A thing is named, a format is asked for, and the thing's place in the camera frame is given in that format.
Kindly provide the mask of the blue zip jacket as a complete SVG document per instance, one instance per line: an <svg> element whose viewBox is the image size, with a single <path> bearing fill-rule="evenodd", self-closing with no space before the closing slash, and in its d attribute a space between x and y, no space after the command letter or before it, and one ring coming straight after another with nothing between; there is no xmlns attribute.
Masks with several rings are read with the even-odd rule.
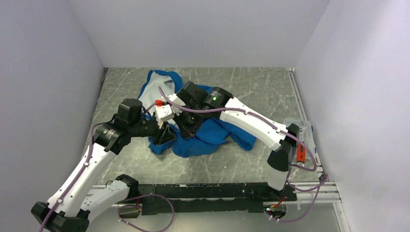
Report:
<svg viewBox="0 0 410 232"><path fill-rule="evenodd" d="M181 76L174 71L150 70L146 82L142 85L138 99L144 107L150 106L155 100L161 98L158 87L161 87L166 95L177 93L184 86ZM230 137L239 147L245 151L253 149L256 137L243 129L219 119L207 119L201 125L194 137L183 139L180 130L174 121L170 121L176 139L161 145L155 145L149 137L148 148L156 155L161 155L165 150L172 148L175 155L189 158L198 155L209 155L218 147L227 142Z"/></svg>

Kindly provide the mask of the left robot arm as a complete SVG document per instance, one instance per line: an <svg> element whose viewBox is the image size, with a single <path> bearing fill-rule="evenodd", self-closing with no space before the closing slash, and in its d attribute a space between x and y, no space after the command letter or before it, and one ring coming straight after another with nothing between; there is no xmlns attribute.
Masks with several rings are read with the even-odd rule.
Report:
<svg viewBox="0 0 410 232"><path fill-rule="evenodd" d="M91 127L86 153L74 171L46 202L37 202L31 209L40 223L40 231L84 232L113 204L132 203L138 199L139 182L126 174L119 175L93 195L89 195L89 191L133 137L152 137L159 144L170 140L170 126L164 118L174 116L172 106L156 100L150 109L154 110L154 115L146 119L147 110L143 109L141 101L125 99L108 122Z"/></svg>

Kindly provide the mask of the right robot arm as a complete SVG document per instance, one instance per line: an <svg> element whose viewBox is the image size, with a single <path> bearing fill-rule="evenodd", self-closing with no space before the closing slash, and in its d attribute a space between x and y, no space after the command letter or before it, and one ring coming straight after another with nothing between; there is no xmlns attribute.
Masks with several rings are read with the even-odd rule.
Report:
<svg viewBox="0 0 410 232"><path fill-rule="evenodd" d="M213 87L210 92L188 82L176 94L168 95L175 119L185 137L193 136L204 119L214 118L236 126L262 141L271 153L266 194L273 201L285 194L290 165L297 149L299 127L277 123L243 104L232 93Z"/></svg>

